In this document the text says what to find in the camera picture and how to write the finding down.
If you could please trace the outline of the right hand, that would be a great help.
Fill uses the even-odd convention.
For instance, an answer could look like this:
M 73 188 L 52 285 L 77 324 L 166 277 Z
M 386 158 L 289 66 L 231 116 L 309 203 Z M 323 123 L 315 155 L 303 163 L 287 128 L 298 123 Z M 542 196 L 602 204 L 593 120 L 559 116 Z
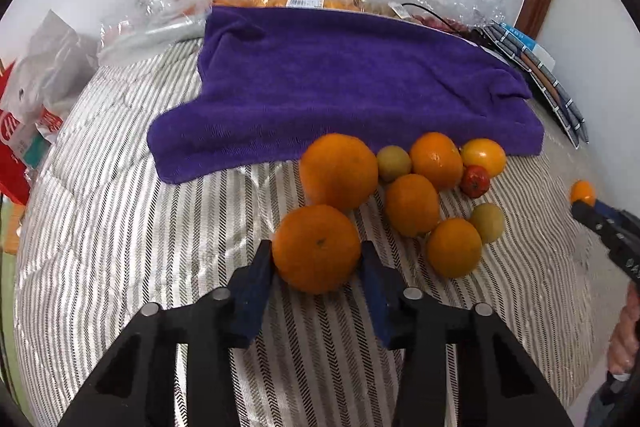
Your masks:
M 639 295 L 637 286 L 628 286 L 625 306 L 620 310 L 620 318 L 608 345 L 608 371 L 613 375 L 630 373 L 639 349 L 636 324 L 639 321 Z

